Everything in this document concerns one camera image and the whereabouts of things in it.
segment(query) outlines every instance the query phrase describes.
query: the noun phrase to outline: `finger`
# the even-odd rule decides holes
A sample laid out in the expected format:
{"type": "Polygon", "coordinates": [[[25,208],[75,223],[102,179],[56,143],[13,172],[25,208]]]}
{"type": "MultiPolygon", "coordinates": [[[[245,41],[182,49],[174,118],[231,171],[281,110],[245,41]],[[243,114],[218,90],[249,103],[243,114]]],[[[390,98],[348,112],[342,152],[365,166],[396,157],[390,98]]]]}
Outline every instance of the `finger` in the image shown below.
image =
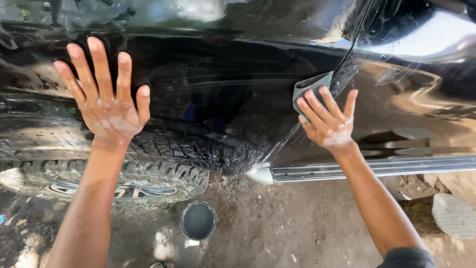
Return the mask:
{"type": "Polygon", "coordinates": [[[314,127],[314,125],[306,122],[306,119],[302,115],[299,115],[298,118],[299,118],[299,122],[301,122],[301,126],[306,131],[307,136],[309,138],[314,137],[316,135],[316,128],[314,127]]]}
{"type": "Polygon", "coordinates": [[[86,102],[86,96],[79,86],[78,80],[76,80],[71,68],[66,63],[60,61],[55,62],[54,65],[66,82],[66,86],[68,87],[69,92],[71,92],[71,95],[73,95],[73,98],[76,100],[78,107],[82,108],[86,102]]]}
{"type": "Polygon", "coordinates": [[[132,102],[130,96],[130,74],[132,72],[132,59],[126,52],[120,52],[118,55],[118,80],[117,80],[117,99],[123,102],[132,102]]]}
{"type": "Polygon", "coordinates": [[[69,44],[67,45],[67,48],[69,56],[73,61],[73,65],[76,68],[76,72],[78,73],[79,81],[81,81],[81,86],[87,100],[97,100],[98,88],[96,86],[96,81],[94,81],[94,78],[92,77],[83,49],[77,44],[69,44]]]}
{"type": "Polygon", "coordinates": [[[344,115],[347,118],[353,118],[354,117],[354,110],[355,110],[355,107],[356,107],[357,93],[358,93],[358,90],[353,89],[347,95],[346,107],[344,108],[344,115]]]}
{"type": "Polygon", "coordinates": [[[297,99],[297,104],[316,129],[328,129],[326,123],[312,110],[303,97],[297,99]]]}
{"type": "Polygon", "coordinates": [[[324,105],[322,105],[312,90],[306,91],[306,93],[304,93],[304,97],[306,98],[309,105],[311,105],[312,109],[319,115],[320,118],[322,118],[322,120],[324,120],[324,122],[331,124],[336,121],[336,118],[329,113],[324,105]]]}
{"type": "Polygon", "coordinates": [[[319,93],[321,93],[322,98],[324,99],[324,102],[326,103],[326,106],[328,107],[330,113],[337,119],[343,120],[344,115],[340,111],[339,105],[337,105],[336,101],[332,97],[332,94],[330,93],[328,87],[326,86],[321,86],[319,88],[319,93]]]}
{"type": "Polygon", "coordinates": [[[145,125],[150,118],[150,88],[147,85],[139,87],[136,95],[137,113],[139,115],[139,123],[145,125]]]}
{"type": "Polygon", "coordinates": [[[111,73],[104,44],[96,37],[89,37],[88,46],[94,64],[94,76],[99,87],[99,97],[103,100],[110,100],[114,98],[114,92],[112,91],[111,73]]]}

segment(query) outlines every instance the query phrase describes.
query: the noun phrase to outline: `wet ground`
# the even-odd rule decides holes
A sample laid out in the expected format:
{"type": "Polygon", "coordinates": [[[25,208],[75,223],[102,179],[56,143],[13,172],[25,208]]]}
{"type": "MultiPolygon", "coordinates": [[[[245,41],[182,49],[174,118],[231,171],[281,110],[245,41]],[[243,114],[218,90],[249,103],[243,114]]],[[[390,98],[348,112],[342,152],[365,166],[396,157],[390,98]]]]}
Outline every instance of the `wet ground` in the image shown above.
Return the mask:
{"type": "MultiPolygon", "coordinates": [[[[385,177],[397,199],[452,192],[476,207],[476,172],[385,177]]],[[[376,267],[382,257],[368,235],[346,180],[264,186],[246,177],[211,179],[197,199],[216,209],[205,241],[186,239],[180,213],[191,202],[115,207],[108,267],[376,267]]],[[[68,204],[0,190],[0,268],[45,267],[68,204]]],[[[425,239],[437,267],[472,267],[476,239],[425,239]]]]}

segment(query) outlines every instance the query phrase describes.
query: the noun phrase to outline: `bucket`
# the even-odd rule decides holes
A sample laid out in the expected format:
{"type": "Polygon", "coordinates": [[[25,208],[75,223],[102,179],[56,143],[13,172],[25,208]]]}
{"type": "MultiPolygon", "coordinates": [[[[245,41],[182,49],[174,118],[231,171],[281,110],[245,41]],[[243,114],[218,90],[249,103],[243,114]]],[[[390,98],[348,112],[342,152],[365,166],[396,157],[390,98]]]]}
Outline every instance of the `bucket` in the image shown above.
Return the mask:
{"type": "Polygon", "coordinates": [[[208,238],[217,226],[217,213],[213,207],[201,200],[193,201],[183,210],[180,228],[183,234],[192,240],[208,238]]]}

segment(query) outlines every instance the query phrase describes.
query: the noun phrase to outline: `wheel rim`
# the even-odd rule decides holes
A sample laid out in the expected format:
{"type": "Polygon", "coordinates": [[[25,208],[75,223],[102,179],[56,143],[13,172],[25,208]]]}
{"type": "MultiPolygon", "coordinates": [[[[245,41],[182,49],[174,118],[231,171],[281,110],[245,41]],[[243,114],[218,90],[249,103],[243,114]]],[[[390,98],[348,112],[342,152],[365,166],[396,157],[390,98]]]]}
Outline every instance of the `wheel rim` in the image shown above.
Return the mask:
{"type": "MultiPolygon", "coordinates": [[[[50,189],[67,195],[74,195],[78,189],[77,182],[59,182],[50,185],[50,189]]],[[[149,186],[135,183],[118,183],[114,199],[145,199],[171,196],[178,192],[168,186],[149,186]]]]}

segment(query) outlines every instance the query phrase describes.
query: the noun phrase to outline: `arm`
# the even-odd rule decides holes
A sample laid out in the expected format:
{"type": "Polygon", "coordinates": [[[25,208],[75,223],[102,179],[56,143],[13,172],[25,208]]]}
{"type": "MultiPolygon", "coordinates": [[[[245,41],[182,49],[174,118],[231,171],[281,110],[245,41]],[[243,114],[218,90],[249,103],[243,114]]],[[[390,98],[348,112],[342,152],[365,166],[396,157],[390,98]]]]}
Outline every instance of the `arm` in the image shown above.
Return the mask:
{"type": "Polygon", "coordinates": [[[137,110],[130,96],[130,56],[125,52],[119,53],[115,95],[104,45],[94,37],[88,38],[88,44],[97,84],[80,46],[69,44],[68,52],[82,87],[66,63],[55,62],[81,110],[86,126],[95,136],[83,178],[51,250],[48,268],[105,267],[112,199],[119,172],[132,137],[142,130],[150,116],[148,86],[141,86],[137,92],[137,110]]]}
{"type": "Polygon", "coordinates": [[[384,257],[397,247],[425,249],[403,210],[375,177],[357,144],[350,137],[357,90],[349,92],[344,112],[341,112],[327,87],[321,87],[319,92],[329,111],[309,90],[305,93],[305,98],[298,99],[297,103],[311,123],[307,123],[301,115],[299,121],[307,136],[328,149],[342,167],[356,197],[360,214],[380,254],[384,257]]]}

